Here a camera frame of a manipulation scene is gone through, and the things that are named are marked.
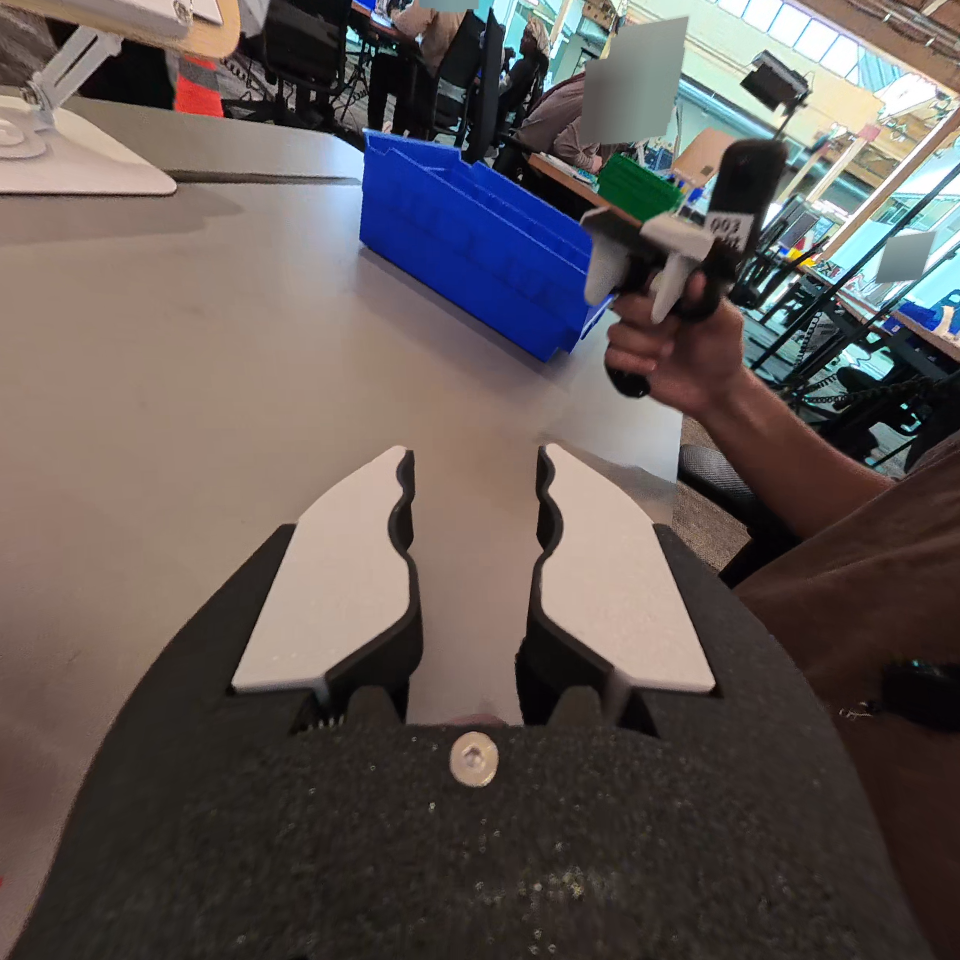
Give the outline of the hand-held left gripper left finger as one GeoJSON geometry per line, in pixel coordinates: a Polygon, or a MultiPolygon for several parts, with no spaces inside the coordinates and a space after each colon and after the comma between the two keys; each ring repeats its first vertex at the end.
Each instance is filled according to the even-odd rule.
{"type": "Polygon", "coordinates": [[[236,693],[310,690],[343,710],[379,687],[405,702],[424,653],[410,555],[413,450],[392,446],[298,518],[232,677],[236,693]]]}

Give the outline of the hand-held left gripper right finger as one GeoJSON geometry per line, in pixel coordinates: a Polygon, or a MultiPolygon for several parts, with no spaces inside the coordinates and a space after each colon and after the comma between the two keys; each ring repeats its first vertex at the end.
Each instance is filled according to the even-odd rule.
{"type": "Polygon", "coordinates": [[[557,443],[537,451],[536,539],[521,642],[521,708],[575,688],[604,710],[642,691],[712,695],[718,683],[656,525],[630,495],[557,443]]]}

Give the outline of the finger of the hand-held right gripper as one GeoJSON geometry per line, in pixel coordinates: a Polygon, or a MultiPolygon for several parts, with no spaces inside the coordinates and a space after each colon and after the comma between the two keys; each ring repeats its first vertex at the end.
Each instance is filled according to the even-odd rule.
{"type": "Polygon", "coordinates": [[[582,228],[591,242],[583,298],[600,306],[622,288],[634,258],[645,250],[642,229],[621,217],[611,207],[595,207],[582,216],[582,228]]]}

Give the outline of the blue plastic bin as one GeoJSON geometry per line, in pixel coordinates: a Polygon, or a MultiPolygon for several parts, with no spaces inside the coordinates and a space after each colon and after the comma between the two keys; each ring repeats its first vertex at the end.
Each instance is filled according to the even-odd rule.
{"type": "Polygon", "coordinates": [[[527,354],[571,354],[609,298],[584,299],[579,222],[454,146],[364,130],[359,240],[527,354]]]}

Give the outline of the person's right forearm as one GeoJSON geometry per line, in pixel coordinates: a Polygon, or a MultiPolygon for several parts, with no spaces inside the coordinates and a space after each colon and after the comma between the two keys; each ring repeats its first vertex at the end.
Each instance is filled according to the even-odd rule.
{"type": "Polygon", "coordinates": [[[697,421],[753,493],[802,539],[818,534],[895,481],[823,440],[744,366],[694,374],[678,409],[697,421]]]}

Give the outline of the grey desk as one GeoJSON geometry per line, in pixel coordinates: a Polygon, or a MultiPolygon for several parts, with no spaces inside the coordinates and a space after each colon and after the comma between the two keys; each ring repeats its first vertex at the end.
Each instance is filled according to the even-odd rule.
{"type": "Polygon", "coordinates": [[[612,314],[538,363],[360,245],[360,177],[2,199],[2,951],[163,647],[385,450],[415,457],[415,723],[520,721],[540,444],[670,520],[679,415],[611,388],[612,314]]]}

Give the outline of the person's right hand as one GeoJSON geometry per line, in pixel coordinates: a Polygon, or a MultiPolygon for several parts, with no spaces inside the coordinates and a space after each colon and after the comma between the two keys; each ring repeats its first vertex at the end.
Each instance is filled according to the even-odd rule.
{"type": "Polygon", "coordinates": [[[654,321],[649,294],[620,294],[606,332],[607,374],[625,395],[641,394],[709,426],[744,379],[743,317],[726,297],[701,318],[654,321]]]}

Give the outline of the green plastic bin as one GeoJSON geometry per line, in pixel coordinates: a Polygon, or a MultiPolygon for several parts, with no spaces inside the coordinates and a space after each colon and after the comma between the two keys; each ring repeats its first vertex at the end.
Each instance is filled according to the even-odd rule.
{"type": "Polygon", "coordinates": [[[680,188],[622,153],[613,154],[600,170],[597,193],[640,222],[673,213],[684,200],[680,188]]]}

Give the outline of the black studio light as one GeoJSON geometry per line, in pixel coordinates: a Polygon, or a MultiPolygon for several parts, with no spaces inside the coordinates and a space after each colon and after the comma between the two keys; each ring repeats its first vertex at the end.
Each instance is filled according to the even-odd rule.
{"type": "Polygon", "coordinates": [[[810,96],[810,84],[768,50],[757,54],[739,86],[770,112],[793,114],[810,96]]]}

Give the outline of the black office chair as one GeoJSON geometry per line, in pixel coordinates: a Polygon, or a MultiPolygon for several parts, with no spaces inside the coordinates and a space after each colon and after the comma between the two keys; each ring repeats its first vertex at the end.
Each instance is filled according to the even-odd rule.
{"type": "Polygon", "coordinates": [[[678,480],[741,523],[748,541],[719,573],[730,589],[742,584],[800,539],[769,510],[718,451],[684,443],[678,451],[678,480]]]}

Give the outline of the person's brown clothing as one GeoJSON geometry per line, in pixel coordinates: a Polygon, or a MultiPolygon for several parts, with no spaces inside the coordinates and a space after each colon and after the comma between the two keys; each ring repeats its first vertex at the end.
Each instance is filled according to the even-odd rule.
{"type": "Polygon", "coordinates": [[[850,715],[881,701],[886,666],[958,665],[958,434],[734,591],[833,715],[921,931],[958,958],[958,733],[850,715]]]}

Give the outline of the white board stand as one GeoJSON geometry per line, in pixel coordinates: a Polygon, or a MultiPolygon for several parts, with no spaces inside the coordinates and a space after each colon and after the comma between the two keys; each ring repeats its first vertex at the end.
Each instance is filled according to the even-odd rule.
{"type": "Polygon", "coordinates": [[[119,35],[78,27],[19,97],[1,97],[2,196],[166,197],[176,192],[170,175],[64,108],[121,47],[119,35]]]}

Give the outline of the instruction sheet board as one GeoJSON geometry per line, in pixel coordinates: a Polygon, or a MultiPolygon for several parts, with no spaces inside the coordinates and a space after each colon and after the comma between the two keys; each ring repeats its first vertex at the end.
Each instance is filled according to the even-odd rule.
{"type": "Polygon", "coordinates": [[[234,53],[236,1],[3,1],[13,9],[215,61],[234,53]]]}

